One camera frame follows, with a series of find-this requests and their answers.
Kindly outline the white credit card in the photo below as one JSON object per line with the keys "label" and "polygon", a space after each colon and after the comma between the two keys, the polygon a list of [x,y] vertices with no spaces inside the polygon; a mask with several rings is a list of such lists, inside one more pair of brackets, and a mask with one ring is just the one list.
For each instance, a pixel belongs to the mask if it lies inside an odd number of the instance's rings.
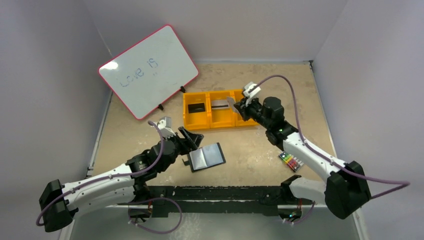
{"label": "white credit card", "polygon": [[229,108],[235,109],[235,103],[236,103],[236,101],[232,97],[230,97],[230,96],[228,96],[226,98],[226,100],[227,100],[227,103],[228,103]]}

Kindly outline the black leather card holder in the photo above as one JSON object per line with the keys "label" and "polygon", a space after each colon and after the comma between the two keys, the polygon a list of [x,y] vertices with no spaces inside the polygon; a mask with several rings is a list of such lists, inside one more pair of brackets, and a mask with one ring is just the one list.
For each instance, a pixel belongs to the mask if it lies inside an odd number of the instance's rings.
{"label": "black leather card holder", "polygon": [[185,166],[190,166],[192,173],[212,168],[226,163],[226,159],[219,142],[202,146],[187,155],[187,160],[182,161]]}

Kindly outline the yellow three-compartment tray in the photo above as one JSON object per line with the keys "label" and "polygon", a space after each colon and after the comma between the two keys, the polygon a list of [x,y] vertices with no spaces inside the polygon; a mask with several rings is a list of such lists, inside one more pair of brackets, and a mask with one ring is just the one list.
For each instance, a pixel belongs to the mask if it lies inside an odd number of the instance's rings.
{"label": "yellow three-compartment tray", "polygon": [[[227,97],[232,97],[235,101],[240,101],[243,98],[242,91],[240,89],[232,89],[184,93],[182,97],[184,127],[189,131],[194,131],[258,125],[252,119],[243,121],[241,116],[233,112],[231,108],[211,109],[211,100],[227,100]],[[206,111],[189,114],[188,105],[196,103],[204,103]]]}

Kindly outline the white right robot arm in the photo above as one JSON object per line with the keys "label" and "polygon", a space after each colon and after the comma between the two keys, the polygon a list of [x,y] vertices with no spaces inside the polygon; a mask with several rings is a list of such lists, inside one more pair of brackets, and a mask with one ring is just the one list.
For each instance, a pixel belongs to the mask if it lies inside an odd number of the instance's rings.
{"label": "white right robot arm", "polygon": [[300,129],[291,125],[284,117],[284,108],[277,97],[266,97],[263,103],[254,98],[248,106],[248,99],[235,102],[227,98],[231,109],[244,121],[253,120],[266,129],[268,141],[280,150],[294,156],[313,170],[321,181],[301,176],[287,182],[280,196],[288,204],[296,200],[309,199],[325,204],[339,219],[346,219],[372,198],[362,166],[352,161],[347,163],[331,156],[313,144],[307,144]]}

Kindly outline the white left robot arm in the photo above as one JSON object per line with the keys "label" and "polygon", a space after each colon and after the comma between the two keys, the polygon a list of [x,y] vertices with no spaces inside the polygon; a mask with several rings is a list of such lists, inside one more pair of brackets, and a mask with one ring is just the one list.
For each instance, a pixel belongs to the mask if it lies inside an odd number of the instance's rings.
{"label": "white left robot arm", "polygon": [[41,212],[35,224],[50,233],[111,205],[151,206],[156,201],[168,201],[165,194],[150,190],[147,181],[167,170],[177,157],[198,150],[204,135],[182,126],[176,133],[167,126],[149,124],[159,134],[159,142],[151,148],[99,175],[68,183],[58,179],[49,182],[38,200]]}

